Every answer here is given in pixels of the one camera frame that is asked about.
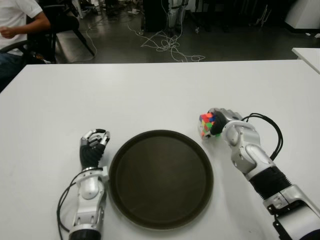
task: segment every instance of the black tray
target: black tray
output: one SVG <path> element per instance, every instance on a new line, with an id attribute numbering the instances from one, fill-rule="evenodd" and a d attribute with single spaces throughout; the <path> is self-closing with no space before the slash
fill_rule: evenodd
<path id="1" fill-rule="evenodd" d="M 198 216 L 213 190 L 213 171 L 202 148 L 174 131 L 154 130 L 127 141 L 109 170 L 111 197 L 134 223 L 173 229 Z"/>

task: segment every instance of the white table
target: white table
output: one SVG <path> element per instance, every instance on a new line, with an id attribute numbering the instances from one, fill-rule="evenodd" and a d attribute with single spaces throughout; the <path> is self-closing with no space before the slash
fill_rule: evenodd
<path id="1" fill-rule="evenodd" d="M 175 230 L 133 225 L 108 196 L 104 240 L 276 240 L 272 216 L 232 165 L 229 147 L 221 138 L 202 142 L 198 118 L 212 107 L 271 117 L 284 136 L 277 166 L 320 206 L 319 89 L 319 75 L 302 60 L 27 66 L 0 94 L 1 236 L 59 238 L 57 202 L 81 170 L 80 137 L 104 128 L 111 132 L 102 160 L 108 166 L 129 138 L 167 129 L 198 142 L 214 172 L 205 211 Z M 259 119 L 252 123 L 270 154 L 276 132 Z M 62 209 L 67 226 L 76 190 Z"/>
<path id="2" fill-rule="evenodd" d="M 320 48 L 294 47 L 292 48 L 292 52 L 320 74 Z"/>

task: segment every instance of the gray floor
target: gray floor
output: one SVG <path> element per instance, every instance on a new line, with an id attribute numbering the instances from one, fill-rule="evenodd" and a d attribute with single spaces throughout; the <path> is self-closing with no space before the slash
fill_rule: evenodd
<path id="1" fill-rule="evenodd" d="M 80 20 L 80 30 L 90 43 L 91 37 L 97 52 L 95 58 L 82 45 L 73 32 L 58 34 L 57 61 L 61 64 L 76 63 L 170 63 L 175 62 L 170 52 L 157 52 L 154 48 L 140 47 L 145 38 L 137 36 L 133 30 L 139 30 L 141 16 L 128 16 L 126 12 L 119 17 L 108 19 L 106 16 L 88 14 Z M 155 38 L 156 42 L 164 38 Z M 291 51 L 297 48 L 319 48 L 320 39 L 304 33 L 292 33 L 281 27 L 233 27 L 229 33 L 213 27 L 212 32 L 201 29 L 195 32 L 195 24 L 186 19 L 183 34 L 178 42 L 178 50 L 185 55 L 205 56 L 203 61 L 249 61 L 249 60 L 287 60 L 296 59 Z M 186 61 L 179 54 L 173 55 Z"/>

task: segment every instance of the robotic hand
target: robotic hand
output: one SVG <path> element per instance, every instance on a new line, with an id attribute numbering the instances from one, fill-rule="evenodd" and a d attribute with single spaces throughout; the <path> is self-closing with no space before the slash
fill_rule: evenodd
<path id="1" fill-rule="evenodd" d="M 110 133 L 93 129 L 80 140 L 82 172 L 74 180 L 78 186 L 78 207 L 69 240 L 100 240 L 106 205 L 104 183 L 108 181 L 107 167 L 98 168 L 110 140 Z"/>
<path id="2" fill-rule="evenodd" d="M 260 136 L 232 110 L 211 108 L 214 123 L 204 138 L 221 134 L 232 150 L 231 161 L 274 215 L 281 240 L 319 240 L 320 211 L 297 185 L 292 185 L 260 146 Z"/>

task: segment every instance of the person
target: person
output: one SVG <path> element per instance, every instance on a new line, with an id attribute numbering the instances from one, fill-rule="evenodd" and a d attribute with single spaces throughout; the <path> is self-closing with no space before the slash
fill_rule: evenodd
<path id="1" fill-rule="evenodd" d="M 27 16 L 34 19 L 26 24 Z M 50 29 L 51 25 L 35 0 L 0 0 L 0 50 L 27 40 L 27 34 Z M 21 71 L 22 52 L 0 53 L 0 92 Z"/>

